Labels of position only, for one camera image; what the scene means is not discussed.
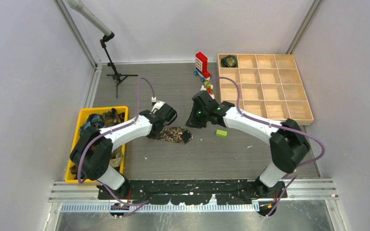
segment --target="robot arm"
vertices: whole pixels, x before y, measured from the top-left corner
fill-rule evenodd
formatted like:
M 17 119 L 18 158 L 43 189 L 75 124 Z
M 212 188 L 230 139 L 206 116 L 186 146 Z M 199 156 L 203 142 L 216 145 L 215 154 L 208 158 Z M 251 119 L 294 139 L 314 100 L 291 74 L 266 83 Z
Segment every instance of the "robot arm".
M 200 91 L 192 100 L 194 106 L 186 122 L 188 127 L 205 128 L 207 122 L 222 127 L 234 128 L 261 139 L 270 146 L 272 161 L 256 179 L 255 195 L 265 195 L 272 191 L 276 183 L 286 174 L 292 173 L 310 150 L 310 145 L 304 136 L 275 127 L 269 127 L 242 116 L 235 105 L 229 102 L 219 104 L 206 92 Z M 285 122 L 262 118 L 242 111 L 251 117 L 293 129 L 300 130 L 298 124 L 287 119 Z
M 138 137 L 158 136 L 165 125 L 171 124 L 177 117 L 177 112 L 165 102 L 158 101 L 152 111 L 140 113 L 137 121 L 134 119 L 109 128 L 97 130 L 94 127 L 85 129 L 75 148 L 70 154 L 70 160 L 79 165 L 83 150 L 95 137 L 105 134 L 88 150 L 83 160 L 82 172 L 90 180 L 98 180 L 117 190 L 125 182 L 125 178 L 109 165 L 111 153 L 122 144 Z

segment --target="lego block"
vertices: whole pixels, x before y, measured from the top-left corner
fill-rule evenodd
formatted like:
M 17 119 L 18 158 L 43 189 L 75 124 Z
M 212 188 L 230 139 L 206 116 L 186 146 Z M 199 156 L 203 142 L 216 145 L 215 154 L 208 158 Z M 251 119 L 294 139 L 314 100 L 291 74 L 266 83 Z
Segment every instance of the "lego block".
M 222 130 L 216 130 L 216 136 L 219 137 L 226 137 L 227 136 L 227 131 L 222 131 Z

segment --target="wooden compartment tray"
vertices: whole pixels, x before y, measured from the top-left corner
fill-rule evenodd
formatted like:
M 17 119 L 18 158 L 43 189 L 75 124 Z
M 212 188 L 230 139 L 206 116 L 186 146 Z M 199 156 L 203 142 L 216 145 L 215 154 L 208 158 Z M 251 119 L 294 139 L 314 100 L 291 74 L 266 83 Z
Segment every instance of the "wooden compartment tray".
M 284 121 L 291 118 L 299 125 L 310 125 L 313 114 L 293 55 L 231 54 L 238 67 L 221 67 L 219 76 L 234 80 L 240 89 L 241 109 L 255 115 Z M 220 80 L 220 101 L 236 104 L 237 90 L 225 79 Z

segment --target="black mounting base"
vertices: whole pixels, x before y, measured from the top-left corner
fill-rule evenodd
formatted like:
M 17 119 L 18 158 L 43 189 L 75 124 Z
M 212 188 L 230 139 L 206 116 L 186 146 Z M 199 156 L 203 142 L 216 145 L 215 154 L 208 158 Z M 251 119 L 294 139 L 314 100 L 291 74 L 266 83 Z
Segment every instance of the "black mounting base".
M 112 75 L 107 75 L 107 76 L 112 76 L 113 80 L 116 80 L 116 98 L 119 97 L 119 85 L 128 77 L 128 76 L 138 76 L 138 75 L 125 75 L 121 73 L 114 73 Z
M 269 192 L 258 195 L 255 182 L 247 180 L 130 180 L 115 194 L 121 199 L 130 199 L 133 203 L 149 200 L 152 205 L 186 205 L 207 204 L 215 194 L 218 205 L 245 205 L 257 199 L 268 199 L 259 204 L 274 204 L 275 196 L 281 195 L 285 187 L 279 181 Z M 99 191 L 99 200 L 113 200 L 107 190 Z M 267 207 L 260 208 L 259 214 L 264 216 L 270 211 Z
M 104 35 L 103 38 L 100 40 L 101 47 L 106 52 L 107 58 L 110 61 L 107 63 L 107 66 L 110 66 L 111 69 L 113 69 L 114 74 L 107 75 L 112 76 L 113 80 L 116 80 L 116 98 L 119 97 L 119 85 L 128 77 L 128 76 L 138 76 L 138 75 L 125 75 L 117 72 L 116 66 L 114 65 L 113 61 L 111 60 L 110 55 L 108 54 L 107 48 L 106 48 L 106 42 L 110 41 L 112 38 L 114 38 L 114 33 L 111 33 L 111 35 L 106 36 Z

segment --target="tripod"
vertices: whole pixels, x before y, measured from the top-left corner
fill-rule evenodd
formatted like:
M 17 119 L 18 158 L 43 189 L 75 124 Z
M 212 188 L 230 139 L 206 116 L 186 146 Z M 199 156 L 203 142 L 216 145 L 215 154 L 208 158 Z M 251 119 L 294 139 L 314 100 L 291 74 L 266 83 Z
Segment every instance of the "tripod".
M 111 69 L 113 69 L 114 74 L 107 75 L 112 76 L 113 80 L 116 80 L 116 98 L 119 97 L 119 85 L 128 77 L 128 76 L 138 76 L 138 75 L 125 75 L 117 72 L 116 66 L 114 65 L 113 61 L 111 60 L 110 55 L 108 54 L 107 48 L 106 48 L 106 42 L 110 41 L 114 37 L 114 33 L 111 33 L 111 35 L 106 36 L 104 35 L 103 38 L 100 40 L 101 47 L 104 49 L 104 51 L 107 54 L 108 60 L 110 61 L 107 63 L 107 66 L 110 66 Z

